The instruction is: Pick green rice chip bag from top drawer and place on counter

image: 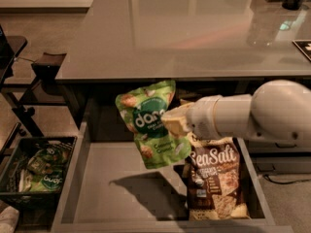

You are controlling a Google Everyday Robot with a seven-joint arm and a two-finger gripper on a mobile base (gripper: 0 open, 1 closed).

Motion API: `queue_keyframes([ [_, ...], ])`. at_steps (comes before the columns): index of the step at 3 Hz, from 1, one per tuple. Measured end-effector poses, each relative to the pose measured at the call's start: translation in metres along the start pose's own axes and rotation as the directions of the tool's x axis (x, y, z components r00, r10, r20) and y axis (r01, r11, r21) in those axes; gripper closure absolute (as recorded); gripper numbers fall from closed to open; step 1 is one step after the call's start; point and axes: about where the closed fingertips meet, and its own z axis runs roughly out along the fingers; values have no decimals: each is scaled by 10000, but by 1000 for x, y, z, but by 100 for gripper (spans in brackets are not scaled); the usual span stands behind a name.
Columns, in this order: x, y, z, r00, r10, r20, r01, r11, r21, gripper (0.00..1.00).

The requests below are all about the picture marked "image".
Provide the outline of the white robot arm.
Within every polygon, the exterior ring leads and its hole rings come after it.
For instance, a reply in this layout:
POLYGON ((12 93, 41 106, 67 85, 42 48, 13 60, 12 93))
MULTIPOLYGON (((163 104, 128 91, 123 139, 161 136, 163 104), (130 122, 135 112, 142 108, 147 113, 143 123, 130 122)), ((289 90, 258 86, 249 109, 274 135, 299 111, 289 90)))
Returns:
POLYGON ((164 127, 175 136, 224 137, 311 147, 311 90, 286 80, 264 83, 252 95, 203 97, 167 111, 164 127))

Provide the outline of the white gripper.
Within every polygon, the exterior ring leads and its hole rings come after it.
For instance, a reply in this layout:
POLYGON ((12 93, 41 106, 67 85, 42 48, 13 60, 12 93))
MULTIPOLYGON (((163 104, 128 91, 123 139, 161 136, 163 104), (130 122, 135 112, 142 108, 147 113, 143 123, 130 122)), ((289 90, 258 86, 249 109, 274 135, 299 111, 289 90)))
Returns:
POLYGON ((190 130, 199 139, 216 140, 222 136, 215 122, 215 108, 221 95, 203 97, 186 103, 161 116, 161 121, 174 137, 186 137, 190 130))

